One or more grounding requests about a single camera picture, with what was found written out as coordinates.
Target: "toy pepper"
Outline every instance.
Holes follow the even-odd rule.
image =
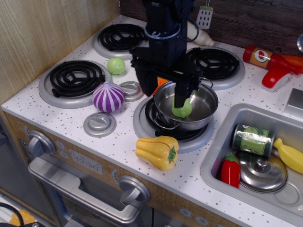
[[[140,138],[136,143],[136,155],[147,163],[166,171],[174,167],[178,158],[178,141],[170,136]]]
[[[239,159],[230,153],[222,162],[221,181],[239,188],[241,166]]]

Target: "metal pot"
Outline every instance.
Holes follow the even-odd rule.
[[[189,98],[193,107],[192,113],[185,117],[176,117],[172,111],[172,101],[175,96],[176,83],[170,81],[162,85],[155,94],[155,105],[158,118],[171,128],[181,131],[194,131],[203,128],[211,120],[218,107],[218,97],[208,85],[201,83],[198,91],[194,90]]]

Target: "toy can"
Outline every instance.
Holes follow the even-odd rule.
[[[272,131],[238,124],[232,139],[232,148],[270,157],[274,136]]]

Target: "silver sink basin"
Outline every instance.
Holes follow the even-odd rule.
[[[302,226],[303,223],[303,174],[287,167],[286,185],[278,192],[260,193],[240,184],[239,189],[216,179],[222,159],[230,152],[236,152],[231,146],[237,124],[274,131],[275,138],[283,143],[303,150],[303,122],[299,122],[253,105],[233,106],[219,129],[204,161],[200,173],[207,184],[260,210],[264,210],[289,223]]]

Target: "green ball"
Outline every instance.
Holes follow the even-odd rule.
[[[111,74],[121,74],[125,70],[125,62],[122,58],[111,58],[108,60],[107,69]]]
[[[189,101],[189,98],[185,100],[183,107],[175,108],[175,98],[172,100],[171,111],[176,117],[185,118],[191,114],[193,107]]]

